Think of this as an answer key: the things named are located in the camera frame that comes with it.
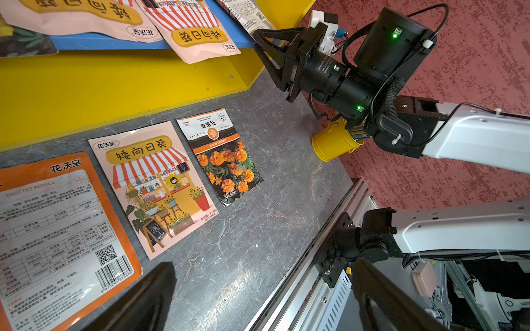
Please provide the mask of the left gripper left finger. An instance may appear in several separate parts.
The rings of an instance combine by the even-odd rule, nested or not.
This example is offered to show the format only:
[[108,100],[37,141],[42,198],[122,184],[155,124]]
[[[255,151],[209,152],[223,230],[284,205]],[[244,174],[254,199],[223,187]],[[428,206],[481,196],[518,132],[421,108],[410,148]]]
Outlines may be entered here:
[[84,329],[163,330],[176,283],[173,263],[160,263]]

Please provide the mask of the sunflower shop seed bag top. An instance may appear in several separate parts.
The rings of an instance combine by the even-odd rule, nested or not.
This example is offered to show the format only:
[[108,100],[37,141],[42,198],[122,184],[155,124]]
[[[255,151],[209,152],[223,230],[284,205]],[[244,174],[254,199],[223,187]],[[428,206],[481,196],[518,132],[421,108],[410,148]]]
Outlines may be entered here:
[[171,122],[88,143],[149,259],[218,215]]

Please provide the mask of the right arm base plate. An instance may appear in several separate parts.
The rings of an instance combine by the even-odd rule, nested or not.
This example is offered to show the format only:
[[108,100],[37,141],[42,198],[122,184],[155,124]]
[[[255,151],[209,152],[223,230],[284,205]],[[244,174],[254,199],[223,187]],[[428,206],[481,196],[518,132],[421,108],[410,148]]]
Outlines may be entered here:
[[329,288],[335,288],[341,272],[359,255],[360,230],[347,212],[343,212],[320,246],[313,263]]

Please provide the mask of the orange bordered seed bag top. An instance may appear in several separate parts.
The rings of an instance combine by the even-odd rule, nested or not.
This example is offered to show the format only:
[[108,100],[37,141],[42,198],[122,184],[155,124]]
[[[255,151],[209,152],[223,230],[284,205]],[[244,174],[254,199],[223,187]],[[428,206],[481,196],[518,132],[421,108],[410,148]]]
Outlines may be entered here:
[[67,330],[141,274],[86,153],[1,170],[2,330]]

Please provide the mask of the orange seed bag shelf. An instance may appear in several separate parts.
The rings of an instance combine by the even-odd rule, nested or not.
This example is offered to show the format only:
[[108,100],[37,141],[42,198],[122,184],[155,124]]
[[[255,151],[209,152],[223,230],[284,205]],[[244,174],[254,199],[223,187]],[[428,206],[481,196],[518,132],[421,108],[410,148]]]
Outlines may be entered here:
[[267,19],[256,3],[251,0],[217,0],[216,1],[243,29],[254,38],[257,30],[275,30],[276,27]]

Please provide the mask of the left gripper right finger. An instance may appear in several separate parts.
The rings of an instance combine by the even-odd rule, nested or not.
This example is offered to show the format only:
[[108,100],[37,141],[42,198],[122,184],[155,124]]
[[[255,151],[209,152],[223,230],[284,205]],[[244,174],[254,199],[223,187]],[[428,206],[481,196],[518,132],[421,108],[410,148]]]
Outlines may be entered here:
[[352,276],[364,330],[380,329],[374,306],[396,330],[446,330],[366,259],[352,265]]

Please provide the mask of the marigold seed bag top shelf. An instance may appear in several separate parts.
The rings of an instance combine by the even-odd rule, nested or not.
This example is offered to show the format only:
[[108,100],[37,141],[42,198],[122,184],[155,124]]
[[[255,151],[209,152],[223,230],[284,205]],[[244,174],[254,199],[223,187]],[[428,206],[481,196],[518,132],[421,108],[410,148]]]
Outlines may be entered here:
[[224,206],[263,182],[226,109],[181,118],[177,124]]

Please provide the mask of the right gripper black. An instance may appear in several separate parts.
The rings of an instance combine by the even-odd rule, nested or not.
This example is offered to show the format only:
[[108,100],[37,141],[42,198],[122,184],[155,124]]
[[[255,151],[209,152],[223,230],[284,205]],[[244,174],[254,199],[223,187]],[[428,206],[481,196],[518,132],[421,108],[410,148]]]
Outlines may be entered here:
[[319,51],[325,25],[315,28],[257,29],[254,50],[275,85],[293,103],[301,92],[319,102],[331,95],[331,58]]

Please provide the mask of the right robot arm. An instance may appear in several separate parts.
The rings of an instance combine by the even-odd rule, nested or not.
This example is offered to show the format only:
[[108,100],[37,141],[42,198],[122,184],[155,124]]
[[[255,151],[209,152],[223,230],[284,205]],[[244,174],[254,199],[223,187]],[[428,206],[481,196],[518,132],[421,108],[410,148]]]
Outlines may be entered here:
[[[314,136],[324,158],[350,152],[370,138],[388,153],[455,159],[529,172],[529,117],[473,103],[441,103],[401,95],[435,48],[438,31],[390,8],[346,41],[362,39],[355,59],[336,61],[321,50],[328,26],[254,32],[255,51],[275,85],[293,102],[300,92],[336,111]],[[360,226],[343,217],[313,263],[331,281],[357,260],[399,257],[465,261],[529,258],[529,198],[431,211],[370,210]]]

